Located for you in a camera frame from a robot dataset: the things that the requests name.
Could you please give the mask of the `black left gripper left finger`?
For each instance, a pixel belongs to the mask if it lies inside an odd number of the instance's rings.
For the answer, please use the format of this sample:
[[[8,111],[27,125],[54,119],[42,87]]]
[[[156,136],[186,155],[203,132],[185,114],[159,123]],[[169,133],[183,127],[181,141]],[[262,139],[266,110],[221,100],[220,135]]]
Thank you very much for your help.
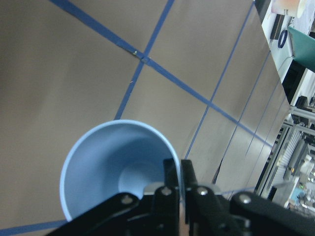
[[[163,161],[164,182],[142,199],[123,192],[49,233],[51,236],[177,236],[179,181],[173,159]]]

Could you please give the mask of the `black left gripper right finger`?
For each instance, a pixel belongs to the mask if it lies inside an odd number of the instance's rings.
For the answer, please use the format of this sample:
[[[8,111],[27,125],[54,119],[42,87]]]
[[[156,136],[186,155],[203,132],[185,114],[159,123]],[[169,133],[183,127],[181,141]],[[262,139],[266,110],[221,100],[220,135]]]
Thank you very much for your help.
[[[185,223],[190,236],[313,236],[315,222],[254,193],[225,199],[197,182],[192,162],[181,160]]]

